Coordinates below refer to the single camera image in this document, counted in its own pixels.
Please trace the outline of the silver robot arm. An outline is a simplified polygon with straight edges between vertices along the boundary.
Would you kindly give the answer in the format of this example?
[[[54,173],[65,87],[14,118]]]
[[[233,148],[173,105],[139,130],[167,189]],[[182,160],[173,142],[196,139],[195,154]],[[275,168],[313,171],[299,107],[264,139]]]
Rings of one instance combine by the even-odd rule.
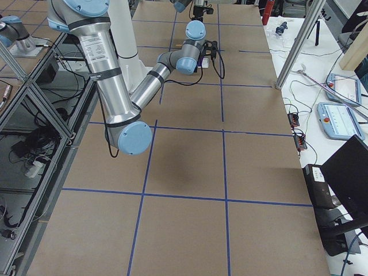
[[[178,13],[182,13],[192,3],[193,0],[174,0],[173,7]]]
[[[173,71],[195,71],[205,51],[205,25],[190,21],[182,48],[161,54],[150,68],[139,60],[127,1],[49,1],[48,23],[79,39],[98,87],[108,145],[127,155],[143,153],[152,131],[141,111]]]

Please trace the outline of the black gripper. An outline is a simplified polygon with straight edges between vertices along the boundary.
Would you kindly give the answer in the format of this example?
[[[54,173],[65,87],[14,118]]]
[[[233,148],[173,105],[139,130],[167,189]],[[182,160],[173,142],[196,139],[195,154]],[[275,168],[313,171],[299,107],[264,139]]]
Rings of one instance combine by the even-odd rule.
[[[206,64],[205,59],[209,59],[212,63],[214,63],[218,53],[218,42],[216,40],[206,40],[200,53],[200,65]]]

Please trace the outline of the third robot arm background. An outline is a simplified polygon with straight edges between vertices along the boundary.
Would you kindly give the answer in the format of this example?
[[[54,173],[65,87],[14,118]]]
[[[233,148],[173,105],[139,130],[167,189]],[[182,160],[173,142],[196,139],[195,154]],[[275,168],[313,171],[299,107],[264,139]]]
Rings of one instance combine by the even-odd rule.
[[[18,58],[35,58],[43,49],[17,16],[1,17],[1,43]]]

